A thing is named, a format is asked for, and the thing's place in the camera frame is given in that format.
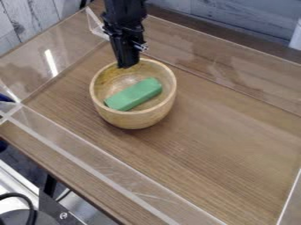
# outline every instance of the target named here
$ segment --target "bowl rim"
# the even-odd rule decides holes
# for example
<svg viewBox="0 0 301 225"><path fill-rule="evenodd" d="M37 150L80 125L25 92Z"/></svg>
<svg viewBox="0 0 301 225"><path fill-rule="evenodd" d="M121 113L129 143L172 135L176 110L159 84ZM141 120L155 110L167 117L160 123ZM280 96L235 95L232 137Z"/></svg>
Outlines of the bowl rim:
<svg viewBox="0 0 301 225"><path fill-rule="evenodd" d="M117 114L122 114L122 115L136 115L136 114L144 114L144 113L148 113L151 111L153 111L155 109L160 108L163 105L165 105L165 103L169 101L169 99L172 98L173 94L175 94L175 91L176 91L176 78L175 78L175 75L173 75L173 72L172 70L161 63L161 62L157 62L155 60L151 60L151 59L145 59L145 58L140 58L140 61L145 61L145 62L152 62L152 63L156 63L159 64L168 72L169 76L171 76L171 82L173 85L171 85L171 91L169 91L169 94L168 96L164 98L164 100L156 104L152 108L149 109L144 109L144 110L140 110L140 111L130 111L130 112L124 112L124 111L117 111L117 110L113 110L110 109L109 107L106 107L104 105L104 103L101 103L98 101L98 99L94 97L94 92L93 92L93 86L94 86L94 81L100 75L100 73L108 68L110 67L113 64L116 64L117 62L112 62L109 63L106 66L104 66L94 74L94 76L92 77L92 81L90 81L90 84L89 84L89 94L90 94L90 97L92 97L92 102L100 107L102 108L105 111L110 112L110 113L117 113Z"/></svg>

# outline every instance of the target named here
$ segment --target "wooden bowl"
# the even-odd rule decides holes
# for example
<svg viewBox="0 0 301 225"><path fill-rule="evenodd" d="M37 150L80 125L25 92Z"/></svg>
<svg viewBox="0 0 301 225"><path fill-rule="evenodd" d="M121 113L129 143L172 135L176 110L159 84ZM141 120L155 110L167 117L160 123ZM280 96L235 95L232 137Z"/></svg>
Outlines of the wooden bowl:
<svg viewBox="0 0 301 225"><path fill-rule="evenodd" d="M104 105L102 100L106 97L147 77L155 77L160 81L160 95L126 112L116 111ZM160 62L149 59L140 59L140 62L128 69L117 69L113 62L100 69L89 86L97 113L113 126L125 129L145 128L157 123L172 107L175 92L176 79L172 71Z"/></svg>

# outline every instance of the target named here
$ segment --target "white wooden wall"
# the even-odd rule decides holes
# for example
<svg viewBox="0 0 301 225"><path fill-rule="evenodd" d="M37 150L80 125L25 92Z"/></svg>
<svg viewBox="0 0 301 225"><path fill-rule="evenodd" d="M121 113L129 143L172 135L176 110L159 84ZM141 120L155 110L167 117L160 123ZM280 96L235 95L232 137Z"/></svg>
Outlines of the white wooden wall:
<svg viewBox="0 0 301 225"><path fill-rule="evenodd" d="M290 40L301 18L301 0L148 0L148 3L282 40Z"/></svg>
<svg viewBox="0 0 301 225"><path fill-rule="evenodd" d="M81 0L0 0L0 55L69 17Z"/></svg>

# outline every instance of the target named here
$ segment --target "green sponge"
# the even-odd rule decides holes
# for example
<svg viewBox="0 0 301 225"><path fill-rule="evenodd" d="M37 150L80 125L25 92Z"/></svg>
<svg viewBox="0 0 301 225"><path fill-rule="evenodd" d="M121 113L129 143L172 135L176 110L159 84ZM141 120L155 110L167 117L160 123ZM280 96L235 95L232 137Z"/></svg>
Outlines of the green sponge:
<svg viewBox="0 0 301 225"><path fill-rule="evenodd" d="M161 92L157 79L149 77L104 99L104 104L114 110L128 111Z"/></svg>

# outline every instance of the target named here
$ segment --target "robotic arm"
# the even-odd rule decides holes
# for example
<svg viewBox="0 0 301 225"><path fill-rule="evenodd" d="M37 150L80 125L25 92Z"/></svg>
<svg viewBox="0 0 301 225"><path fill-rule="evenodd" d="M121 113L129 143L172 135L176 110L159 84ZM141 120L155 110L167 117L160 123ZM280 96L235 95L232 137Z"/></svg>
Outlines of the robotic arm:
<svg viewBox="0 0 301 225"><path fill-rule="evenodd" d="M104 0L102 30L109 36L118 68L138 62L140 51L147 50L141 20L147 16L145 0Z"/></svg>

